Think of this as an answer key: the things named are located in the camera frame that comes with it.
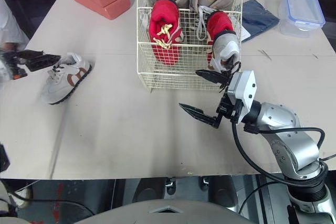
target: white wire basket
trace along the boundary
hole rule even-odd
[[[219,85],[206,81],[195,73],[198,69],[206,69],[207,52],[212,50],[212,47],[207,45],[206,39],[198,40],[196,31],[190,29],[198,25],[198,12],[179,9],[184,39],[181,44],[172,44],[179,47],[178,62],[169,66],[156,59],[152,49],[152,45],[156,43],[150,42],[148,28],[143,22],[144,17],[149,18],[152,11],[150,0],[136,0],[136,4],[138,44],[136,64],[139,78],[144,86],[149,91],[153,88],[219,90]],[[239,41],[241,41],[242,8],[243,0],[234,0],[232,10],[224,11],[232,21]]]

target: yellow shoelace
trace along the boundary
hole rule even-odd
[[[161,35],[161,34],[167,34],[167,37],[168,37],[168,41],[170,40],[171,38],[171,35],[169,33],[169,29],[172,28],[173,25],[172,24],[165,24],[164,26],[161,27],[161,31],[158,32],[156,35]],[[164,39],[156,39],[156,38],[153,38],[153,40],[159,45],[161,46],[162,48],[164,49],[169,49],[172,42],[165,42]]]

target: table surface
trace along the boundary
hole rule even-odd
[[[280,0],[257,0],[277,15]],[[27,48],[76,52],[93,71],[67,101],[41,102],[46,69],[8,82],[0,94],[0,132],[11,165],[4,178],[103,179],[255,173],[239,154],[230,122],[218,130],[178,103],[215,114],[221,94],[142,85],[136,67],[136,4],[107,20],[74,0],[56,0]],[[277,27],[242,44],[243,69],[254,70],[256,100],[294,109],[304,126],[321,127],[325,157],[336,152],[333,114],[336,55],[321,29],[308,39]],[[239,127],[246,152],[264,169],[279,167],[266,140]],[[336,159],[327,161],[336,169]]]

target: brown stripe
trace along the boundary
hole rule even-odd
[[[83,73],[83,75],[84,74],[86,74],[86,69],[85,68],[79,68],[79,72],[77,73],[77,74],[68,74],[68,77],[67,77],[67,80],[68,80],[68,83],[72,86],[72,87],[74,87],[75,86],[75,84],[73,83],[73,81],[72,81],[72,76],[76,76],[77,78],[78,78],[78,80],[80,80],[80,78],[82,78],[82,75],[80,74],[80,73]]]

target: black cable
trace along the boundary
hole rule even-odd
[[[269,185],[273,185],[273,184],[279,184],[279,183],[276,182],[276,181],[267,182],[267,183],[265,183],[265,184],[263,184],[263,185],[257,187],[256,189],[254,189],[254,190],[253,190],[253,191],[246,197],[246,199],[245,199],[244,202],[242,203],[242,206],[240,207],[238,213],[239,213],[239,214],[242,214],[241,212],[242,212],[243,208],[245,207],[245,205],[246,205],[248,199],[249,199],[249,198],[250,198],[256,191],[259,191],[259,190],[262,189],[264,186],[269,186]]]
[[[20,196],[19,194],[17,194],[14,190],[12,190],[3,180],[2,180],[2,182],[5,185],[6,190],[10,194],[12,194],[14,197],[16,197],[20,200],[27,201],[27,202],[59,202],[59,203],[63,203],[63,204],[69,204],[69,205],[80,207],[82,209],[85,209],[87,212],[89,212],[91,216],[95,215],[90,208],[84,206],[81,203],[78,203],[78,202],[75,202],[75,201],[72,201],[72,200],[64,200],[64,199],[27,199],[27,198],[24,198],[24,197]]]
[[[295,132],[295,131],[317,131],[320,132],[321,136],[320,139],[317,143],[317,147],[320,148],[324,138],[326,136],[326,133],[324,130],[320,128],[315,128],[315,127],[300,127],[300,128],[286,128],[286,129],[279,129],[279,130],[270,130],[270,131],[259,131],[261,134],[276,134],[276,133],[282,133],[282,132]]]
[[[8,202],[7,202],[6,200],[4,200],[4,199],[0,199],[0,201],[3,201],[4,203],[7,203],[8,205],[14,207],[11,203],[8,203]]]
[[[330,160],[334,157],[336,157],[336,154],[330,155],[329,157],[320,158],[320,161],[327,161],[327,160]]]
[[[249,156],[244,151],[242,145],[240,144],[239,137],[238,137],[238,134],[237,134],[237,127],[236,127],[236,123],[235,122],[232,122],[232,133],[233,133],[233,138],[235,140],[236,146],[237,146],[240,154],[246,160],[246,162],[248,162],[248,164],[250,166],[252,166],[256,171],[258,171],[259,173],[265,175],[269,179],[272,179],[272,180],[274,180],[276,182],[285,184],[287,186],[293,186],[293,187],[314,187],[314,186],[318,185],[321,182],[320,178],[322,176],[326,176],[327,175],[328,166],[325,163],[320,162],[322,170],[321,170],[320,174],[317,177],[315,177],[315,178],[312,178],[312,179],[309,179],[309,180],[302,180],[302,181],[300,181],[300,180],[290,181],[290,180],[279,178],[279,177],[277,177],[277,176],[275,176],[275,175],[273,175],[271,173],[268,173],[267,171],[263,170],[261,167],[259,167],[256,163],[254,163],[249,158]]]

